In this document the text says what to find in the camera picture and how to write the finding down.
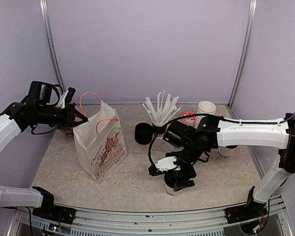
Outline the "brown cardboard cup carrier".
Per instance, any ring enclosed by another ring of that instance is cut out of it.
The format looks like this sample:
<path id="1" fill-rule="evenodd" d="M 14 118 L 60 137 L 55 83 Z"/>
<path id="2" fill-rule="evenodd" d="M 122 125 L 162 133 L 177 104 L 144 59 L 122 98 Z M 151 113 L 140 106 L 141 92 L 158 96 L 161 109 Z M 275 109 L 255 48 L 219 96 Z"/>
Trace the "brown cardboard cup carrier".
<path id="1" fill-rule="evenodd" d="M 60 130 L 65 135 L 72 135 L 73 134 L 73 128 L 72 127 L 65 127 Z"/>

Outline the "white paper takeout bag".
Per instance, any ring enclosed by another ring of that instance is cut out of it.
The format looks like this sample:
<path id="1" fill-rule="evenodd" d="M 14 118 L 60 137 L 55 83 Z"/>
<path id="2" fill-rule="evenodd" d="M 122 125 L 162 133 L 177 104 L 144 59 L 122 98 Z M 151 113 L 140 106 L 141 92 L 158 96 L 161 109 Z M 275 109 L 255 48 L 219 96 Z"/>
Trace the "white paper takeout bag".
<path id="1" fill-rule="evenodd" d="M 100 185 L 128 155 L 116 109 L 99 99 L 99 111 L 87 116 L 80 97 L 80 109 L 87 121 L 73 128 L 77 158 L 82 172 Z"/>

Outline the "white paper cup GOOD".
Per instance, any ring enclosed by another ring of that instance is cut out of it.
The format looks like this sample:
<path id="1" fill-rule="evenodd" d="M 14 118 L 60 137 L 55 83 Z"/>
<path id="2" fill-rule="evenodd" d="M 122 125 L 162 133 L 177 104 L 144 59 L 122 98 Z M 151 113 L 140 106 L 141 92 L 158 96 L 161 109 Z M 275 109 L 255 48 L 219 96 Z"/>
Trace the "white paper cup GOOD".
<path id="1" fill-rule="evenodd" d="M 226 160 L 233 154 L 236 148 L 237 146 L 219 147 L 217 150 L 218 157 L 220 159 Z"/>

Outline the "single black cup lid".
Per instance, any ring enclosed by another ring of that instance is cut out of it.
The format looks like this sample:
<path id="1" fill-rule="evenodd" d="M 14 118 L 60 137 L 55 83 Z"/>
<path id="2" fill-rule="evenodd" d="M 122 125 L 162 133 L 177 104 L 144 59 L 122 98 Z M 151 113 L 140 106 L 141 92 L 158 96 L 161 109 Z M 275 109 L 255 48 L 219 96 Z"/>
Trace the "single black cup lid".
<path id="1" fill-rule="evenodd" d="M 170 172 L 166 172 L 164 174 L 164 182 L 168 187 L 174 188 L 174 185 L 176 182 L 174 174 Z"/>

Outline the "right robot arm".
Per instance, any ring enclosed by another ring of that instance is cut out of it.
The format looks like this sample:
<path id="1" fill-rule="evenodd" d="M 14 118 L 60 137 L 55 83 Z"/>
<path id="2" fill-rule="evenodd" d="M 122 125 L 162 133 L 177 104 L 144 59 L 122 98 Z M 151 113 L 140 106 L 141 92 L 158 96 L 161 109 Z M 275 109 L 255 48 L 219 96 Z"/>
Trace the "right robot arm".
<path id="1" fill-rule="evenodd" d="M 287 113 L 274 120 L 235 120 L 213 115 L 201 119 L 197 127 L 177 120 L 167 128 L 163 140 L 182 148 L 155 162 L 157 170 L 170 172 L 174 191 L 193 186 L 193 165 L 204 152 L 220 147 L 264 146 L 278 149 L 274 164 L 254 186 L 241 213 L 252 218 L 263 208 L 270 196 L 295 173 L 295 118 Z"/>

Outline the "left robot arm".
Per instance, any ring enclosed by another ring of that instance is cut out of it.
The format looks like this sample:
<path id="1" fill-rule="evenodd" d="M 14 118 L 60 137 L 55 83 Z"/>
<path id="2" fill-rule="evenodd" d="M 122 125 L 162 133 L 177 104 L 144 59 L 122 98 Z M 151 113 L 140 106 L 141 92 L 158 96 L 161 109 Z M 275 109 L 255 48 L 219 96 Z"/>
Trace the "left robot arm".
<path id="1" fill-rule="evenodd" d="M 54 130 L 68 130 L 87 122 L 72 98 L 75 88 L 33 81 L 28 94 L 20 102 L 13 102 L 0 113 L 0 155 L 23 132 L 30 129 L 36 135 L 39 125 Z M 54 196 L 42 187 L 8 187 L 0 184 L 0 208 L 28 207 L 40 210 L 53 219 L 59 214 Z"/>

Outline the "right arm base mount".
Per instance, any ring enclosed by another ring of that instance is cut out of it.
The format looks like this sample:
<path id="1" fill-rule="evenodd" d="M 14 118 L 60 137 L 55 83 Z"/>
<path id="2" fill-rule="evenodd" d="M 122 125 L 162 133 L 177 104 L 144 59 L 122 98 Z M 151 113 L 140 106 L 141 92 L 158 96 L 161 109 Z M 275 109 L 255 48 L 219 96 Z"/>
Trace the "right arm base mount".
<path id="1" fill-rule="evenodd" d="M 247 202 L 243 205 L 228 207 L 224 210 L 228 224 L 246 221 L 249 219 L 261 217 L 267 215 L 268 210 L 266 209 L 266 203 L 258 203 L 254 201 L 253 186 L 249 193 Z"/>

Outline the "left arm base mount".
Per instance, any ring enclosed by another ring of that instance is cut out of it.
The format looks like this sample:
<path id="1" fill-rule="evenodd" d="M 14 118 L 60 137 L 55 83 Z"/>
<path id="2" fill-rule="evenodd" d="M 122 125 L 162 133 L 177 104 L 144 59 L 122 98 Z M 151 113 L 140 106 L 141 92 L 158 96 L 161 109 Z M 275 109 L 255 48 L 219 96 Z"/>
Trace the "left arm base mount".
<path id="1" fill-rule="evenodd" d="M 73 224 L 76 210 L 70 207 L 54 204 L 54 196 L 49 192 L 42 193 L 43 200 L 40 207 L 33 209 L 33 215 L 56 221 L 58 223 Z"/>

